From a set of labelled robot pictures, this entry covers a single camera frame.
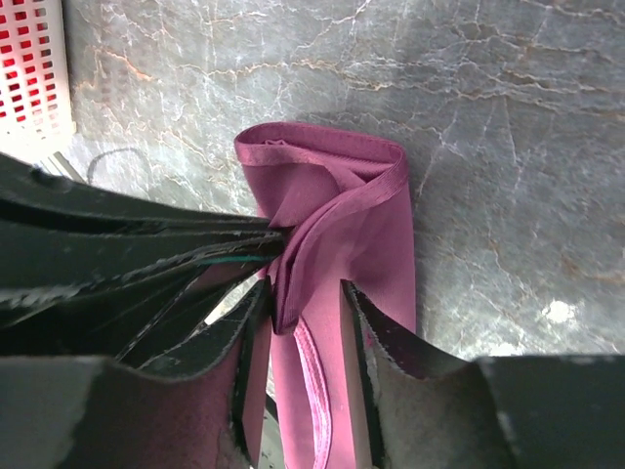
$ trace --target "purple fabric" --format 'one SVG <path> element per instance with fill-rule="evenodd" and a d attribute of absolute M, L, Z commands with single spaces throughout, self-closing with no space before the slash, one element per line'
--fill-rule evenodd
<path fill-rule="evenodd" d="M 300 123 L 268 123 L 235 149 L 261 214 L 293 227 L 269 267 L 271 361 L 286 465 L 353 468 L 339 323 L 340 279 L 415 330 L 408 166 L 401 146 Z"/>

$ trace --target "folded cloth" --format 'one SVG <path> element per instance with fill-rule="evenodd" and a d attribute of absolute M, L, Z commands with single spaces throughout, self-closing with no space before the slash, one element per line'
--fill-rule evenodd
<path fill-rule="evenodd" d="M 245 130 L 234 141 L 273 228 L 290 228 L 268 270 L 277 313 L 271 363 L 285 463 L 356 467 L 339 323 L 340 280 L 414 331 L 415 272 L 403 148 L 302 123 Z"/>

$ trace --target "folded garment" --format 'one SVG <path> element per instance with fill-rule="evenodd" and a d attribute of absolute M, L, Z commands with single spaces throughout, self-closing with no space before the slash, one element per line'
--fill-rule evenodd
<path fill-rule="evenodd" d="M 271 361 L 285 463 L 366 467 L 355 450 L 340 330 L 340 280 L 414 331 L 408 165 L 393 142 L 302 123 L 235 139 L 259 212 L 290 229 L 267 270 L 277 313 Z"/>

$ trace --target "perforated basket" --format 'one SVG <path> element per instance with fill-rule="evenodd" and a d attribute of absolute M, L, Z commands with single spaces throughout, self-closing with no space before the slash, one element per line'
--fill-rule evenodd
<path fill-rule="evenodd" d="M 61 1 L 0 0 L 0 150 L 29 163 L 74 130 Z"/>

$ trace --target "maroon cloth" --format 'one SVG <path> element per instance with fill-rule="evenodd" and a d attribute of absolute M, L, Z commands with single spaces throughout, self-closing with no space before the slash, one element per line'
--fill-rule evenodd
<path fill-rule="evenodd" d="M 286 465 L 354 468 L 339 324 L 340 279 L 415 330 L 408 166 L 380 138 L 301 123 L 234 142 L 259 211 L 294 227 L 269 270 L 277 300 L 271 362 Z"/>

